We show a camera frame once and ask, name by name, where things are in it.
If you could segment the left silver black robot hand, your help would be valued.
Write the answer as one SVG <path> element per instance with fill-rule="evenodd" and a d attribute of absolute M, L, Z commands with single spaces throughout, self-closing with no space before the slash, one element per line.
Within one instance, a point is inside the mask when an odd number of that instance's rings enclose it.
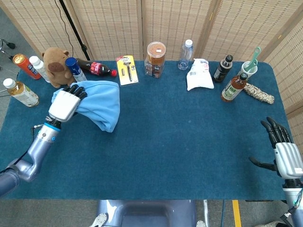
<path fill-rule="evenodd" d="M 60 90 L 49 108 L 49 117 L 60 122 L 67 122 L 76 112 L 81 100 L 86 97 L 85 88 L 77 84 Z"/>

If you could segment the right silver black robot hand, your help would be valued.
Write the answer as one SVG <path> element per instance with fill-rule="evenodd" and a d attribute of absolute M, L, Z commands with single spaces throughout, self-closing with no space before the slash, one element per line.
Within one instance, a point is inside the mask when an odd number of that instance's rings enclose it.
<path fill-rule="evenodd" d="M 301 153 L 297 145 L 293 143 L 288 130 L 270 117 L 267 117 L 266 121 L 261 121 L 261 124 L 268 133 L 275 162 L 273 164 L 259 162 L 254 157 L 249 157 L 249 160 L 257 167 L 277 172 L 285 180 L 302 178 Z"/>

